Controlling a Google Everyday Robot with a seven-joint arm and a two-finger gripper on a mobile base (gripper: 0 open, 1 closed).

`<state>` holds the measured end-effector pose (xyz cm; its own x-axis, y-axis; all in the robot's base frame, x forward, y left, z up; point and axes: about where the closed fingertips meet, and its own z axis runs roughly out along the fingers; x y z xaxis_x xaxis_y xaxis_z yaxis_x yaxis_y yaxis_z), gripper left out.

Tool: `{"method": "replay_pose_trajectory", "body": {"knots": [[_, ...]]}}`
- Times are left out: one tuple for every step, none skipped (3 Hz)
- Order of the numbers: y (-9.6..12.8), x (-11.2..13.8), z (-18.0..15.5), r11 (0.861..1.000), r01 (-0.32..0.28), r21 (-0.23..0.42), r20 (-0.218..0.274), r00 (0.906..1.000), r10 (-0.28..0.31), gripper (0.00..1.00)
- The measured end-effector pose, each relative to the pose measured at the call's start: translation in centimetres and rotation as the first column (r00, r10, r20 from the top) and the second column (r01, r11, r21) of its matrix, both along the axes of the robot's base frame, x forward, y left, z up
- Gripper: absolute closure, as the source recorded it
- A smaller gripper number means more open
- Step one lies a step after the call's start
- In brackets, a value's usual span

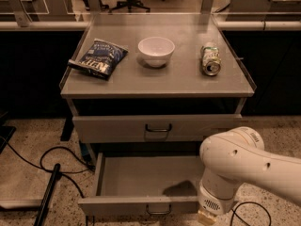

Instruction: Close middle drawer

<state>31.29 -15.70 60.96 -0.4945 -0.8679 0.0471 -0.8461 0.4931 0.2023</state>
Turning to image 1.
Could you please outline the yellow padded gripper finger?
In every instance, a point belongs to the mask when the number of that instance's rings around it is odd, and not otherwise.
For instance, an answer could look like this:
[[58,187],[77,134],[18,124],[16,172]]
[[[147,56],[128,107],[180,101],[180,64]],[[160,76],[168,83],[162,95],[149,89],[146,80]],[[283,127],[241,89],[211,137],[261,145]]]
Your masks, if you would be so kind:
[[213,226],[216,223],[217,216],[206,209],[198,210],[198,222],[203,226]]

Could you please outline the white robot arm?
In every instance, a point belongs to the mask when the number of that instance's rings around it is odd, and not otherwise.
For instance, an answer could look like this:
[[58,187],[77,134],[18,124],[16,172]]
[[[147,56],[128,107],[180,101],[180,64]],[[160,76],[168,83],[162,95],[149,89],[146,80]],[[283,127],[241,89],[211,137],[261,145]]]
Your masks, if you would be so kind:
[[248,183],[301,205],[301,159],[268,153],[261,135],[237,127],[207,137],[199,148],[204,172],[199,182],[198,221],[212,226],[234,205],[238,188]]

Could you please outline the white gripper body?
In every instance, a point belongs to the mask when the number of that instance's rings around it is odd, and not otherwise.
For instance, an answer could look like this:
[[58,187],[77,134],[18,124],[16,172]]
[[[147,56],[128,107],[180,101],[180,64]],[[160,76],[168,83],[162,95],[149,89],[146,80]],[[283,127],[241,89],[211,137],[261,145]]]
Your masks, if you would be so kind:
[[198,201],[201,209],[220,216],[227,214],[233,207],[234,194],[226,197],[215,196],[209,192],[203,183],[199,183]]

